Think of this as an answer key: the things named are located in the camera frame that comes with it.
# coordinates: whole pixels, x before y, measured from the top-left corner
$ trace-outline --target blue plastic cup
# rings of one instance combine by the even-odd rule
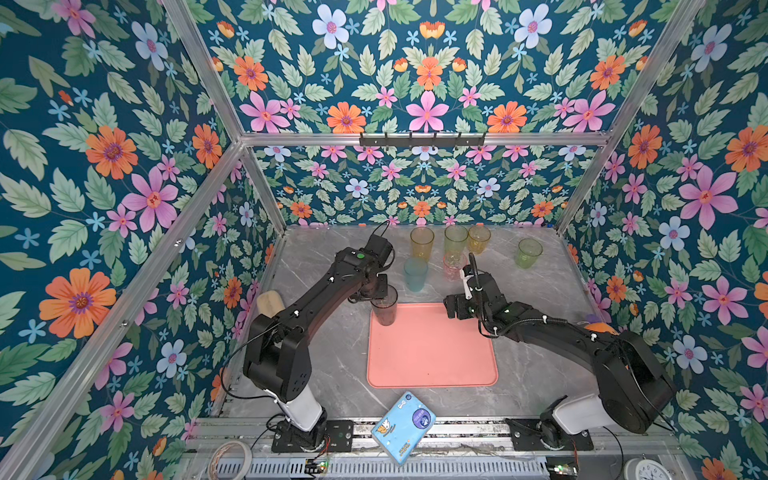
[[[427,280],[427,271],[429,264],[420,257],[411,257],[406,260],[404,268],[406,272],[406,285],[412,292],[420,292],[424,288]]]

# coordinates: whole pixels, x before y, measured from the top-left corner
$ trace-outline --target light blue flower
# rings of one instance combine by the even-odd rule
[[[17,233],[13,236],[16,240],[24,242],[22,244],[22,248],[24,250],[27,250],[29,248],[29,245],[31,244],[33,247],[36,247],[40,245],[40,243],[37,242],[37,238],[40,238],[39,233],[32,233],[32,230],[29,230],[29,227],[24,229],[24,235],[21,235],[20,233]]]
[[[76,95],[74,97],[74,102],[83,104],[83,107],[87,107],[89,103],[91,103],[93,100],[91,98],[88,98],[88,90],[79,90],[77,88],[72,88],[72,91]]]
[[[128,454],[128,461],[123,464],[123,468],[127,468],[128,471],[132,471],[136,464],[139,462],[139,452],[130,452]]]
[[[35,343],[37,337],[45,336],[45,331],[43,330],[45,322],[36,323],[35,319],[29,319],[29,323],[27,324],[29,325],[29,328],[23,329],[18,333],[19,336],[27,336],[27,342]]]
[[[349,30],[349,33],[359,33],[360,32],[360,23],[355,22],[354,20],[350,19],[349,23],[344,25],[344,28]]]
[[[248,33],[247,30],[243,30],[243,27],[237,27],[237,33],[235,35],[240,37],[240,40],[246,41],[248,39]]]
[[[98,250],[94,250],[93,253],[90,253],[88,250],[83,250],[83,257],[85,257],[85,260],[81,260],[80,266],[88,265],[90,270],[94,269],[94,265],[101,263],[101,259],[98,258]]]
[[[104,220],[106,218],[99,215],[98,212],[94,212],[93,216],[85,219],[85,223],[93,225],[94,232],[98,232],[98,229],[104,228]]]
[[[209,40],[215,41],[216,45],[221,45],[221,42],[224,41],[224,39],[221,38],[221,34],[218,30],[209,30],[208,34],[210,35]]]
[[[144,361],[141,360],[141,358],[138,355],[136,355],[136,358],[128,362],[128,366],[131,367],[131,369],[128,370],[128,375],[131,375],[133,373],[138,373],[139,367],[141,366],[142,363],[144,363]]]
[[[419,39],[419,32],[416,31],[416,30],[409,31],[408,32],[408,38],[406,38],[406,41],[409,41],[411,43],[411,46],[416,45],[417,43],[419,43],[421,41]]]
[[[456,41],[456,30],[454,31],[446,31],[445,32],[445,38],[442,39],[443,43],[447,43],[450,47],[453,45],[453,42]]]
[[[71,115],[67,113],[67,110],[69,110],[67,105],[62,104],[61,107],[59,107],[55,101],[51,100],[51,106],[52,108],[48,110],[48,113],[56,115],[59,121],[62,121],[65,118],[71,118]]]
[[[174,145],[170,142],[170,138],[165,139],[165,143],[163,144],[163,148],[165,149],[165,153],[171,154],[174,151]]]

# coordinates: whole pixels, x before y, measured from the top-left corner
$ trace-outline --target white clock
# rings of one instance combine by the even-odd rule
[[[672,474],[659,462],[647,458],[633,458],[624,466],[627,480],[671,480]]]

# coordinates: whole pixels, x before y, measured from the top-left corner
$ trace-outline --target orange flower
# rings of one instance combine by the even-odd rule
[[[333,128],[334,134],[361,134],[366,118],[360,113],[357,105],[350,107],[348,103],[341,101],[338,107],[334,106],[328,110],[328,126]]]
[[[216,26],[219,28],[221,34],[225,37],[232,38],[235,36],[235,27],[233,27],[232,24],[227,22],[218,22]]]
[[[270,264],[270,260],[272,260],[272,255],[275,253],[275,244],[272,243],[266,248],[266,259],[264,260],[267,265]]]
[[[534,217],[546,217],[551,214],[553,210],[554,204],[545,200],[539,204],[535,204],[533,208],[531,208],[531,213]]]
[[[109,313],[107,305],[114,304],[114,288],[107,288],[109,279],[102,272],[96,272],[91,278],[87,268],[73,268],[69,272],[69,281],[57,276],[45,287],[45,292],[54,299],[40,302],[40,319],[56,319],[48,330],[59,338],[64,338],[74,328],[74,337],[80,339],[94,332],[94,323],[101,321]]]
[[[659,156],[656,149],[661,148],[660,132],[656,125],[646,125],[632,137],[632,145],[629,147],[630,165],[642,170],[656,160]]]
[[[594,73],[589,77],[592,80],[592,88],[605,90],[619,81],[619,75],[623,74],[626,68],[623,55],[611,55],[594,68]]]
[[[253,91],[263,90],[266,84],[270,83],[270,78],[264,73],[264,67],[260,62],[254,62],[251,57],[237,57],[234,70],[235,75],[239,75],[237,80]]]
[[[404,58],[400,58],[398,61],[395,62],[395,70],[399,72],[404,72],[408,70],[408,61]]]
[[[192,146],[197,149],[197,159],[205,164],[206,168],[213,168],[219,163],[221,157],[221,145],[219,136],[210,129],[208,124],[197,125],[194,128],[195,136],[192,137]]]
[[[85,151],[88,161],[96,164],[96,171],[105,177],[112,175],[120,180],[125,174],[134,171],[132,165],[139,163],[139,157],[134,153],[136,145],[130,138],[126,139],[125,132],[115,127],[114,131],[106,125],[98,128],[99,135],[90,135],[85,143],[90,147]]]
[[[571,257],[573,257],[574,262],[578,263],[578,250],[576,250],[576,247],[569,243],[568,251],[571,252]]]
[[[243,284],[236,276],[230,278],[227,282],[227,287],[224,288],[224,305],[229,308],[237,306],[237,302],[240,301],[240,294],[243,292]]]
[[[648,25],[648,22],[645,20],[638,20],[633,23],[632,26],[629,27],[629,36],[632,38],[637,37],[643,30],[645,30],[645,25]]]
[[[429,204],[426,202],[418,202],[416,206],[413,207],[413,213],[416,214],[417,217],[426,217],[429,215]]]
[[[464,71],[467,68],[467,62],[463,58],[456,57],[453,59],[453,63],[451,63],[451,68],[457,73]]]
[[[615,275],[608,280],[605,292],[616,303],[627,298],[627,286],[624,285],[624,280]]]
[[[768,282],[768,272],[763,274],[763,280]],[[768,318],[768,285],[765,283],[755,285],[755,298],[763,300],[763,303],[760,304],[760,311]]]
[[[510,101],[507,106],[499,105],[494,109],[493,115],[488,117],[488,129],[492,134],[509,134],[520,131],[528,117],[523,117],[528,111],[518,102]]]
[[[707,480],[736,480],[736,475],[725,468],[717,458],[704,459],[704,465],[701,466],[701,475]]]
[[[422,60],[422,64],[416,69],[419,76],[416,81],[424,87],[424,90],[432,90],[435,85],[440,84],[440,75],[442,67],[438,65],[437,58],[427,57]]]
[[[728,153],[725,163],[733,166],[731,169],[741,172],[752,172],[760,168],[761,161],[768,161],[768,127],[757,125],[754,130],[747,127],[739,132],[738,138],[732,138],[728,144]]]
[[[160,455],[163,455],[163,452],[165,452],[165,445],[168,444],[168,437],[163,437],[160,440],[157,440],[157,443],[154,444],[154,447],[152,448],[152,455],[158,457]]]
[[[439,38],[445,33],[445,24],[443,22],[423,22],[419,25],[419,31],[424,38]]]
[[[293,202],[290,206],[291,213],[298,218],[309,218],[312,216],[312,209],[309,205],[305,205],[304,202]]]

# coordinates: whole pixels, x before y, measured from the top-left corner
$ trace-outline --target aluminum frame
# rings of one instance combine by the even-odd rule
[[[555,225],[555,229],[557,229],[560,235],[564,235],[576,212],[587,199],[592,186],[600,177],[611,155],[616,151],[616,147],[624,136],[624,132],[632,125],[632,121],[640,110],[640,106],[659,79],[662,69],[670,60],[670,57],[682,41],[683,35],[685,35],[687,29],[693,23],[696,14],[704,7],[706,1],[680,0],[680,3],[677,4],[670,21],[664,27],[658,40],[656,40],[654,49],[648,55],[648,62],[640,75],[637,76],[637,81],[611,123],[611,127],[608,130],[608,143],[595,154],[587,171],[584,172],[579,184],[576,186],[576,190],[574,190],[571,198],[568,199],[568,206]]]
[[[0,478],[29,480],[65,429],[85,395],[91,391],[101,367],[112,358],[128,327],[179,254],[181,245],[192,233],[203,212],[217,195],[219,187],[243,153],[240,144],[230,146],[219,163],[206,176],[174,224],[78,353],[66,373],[22,437],[0,462]]]

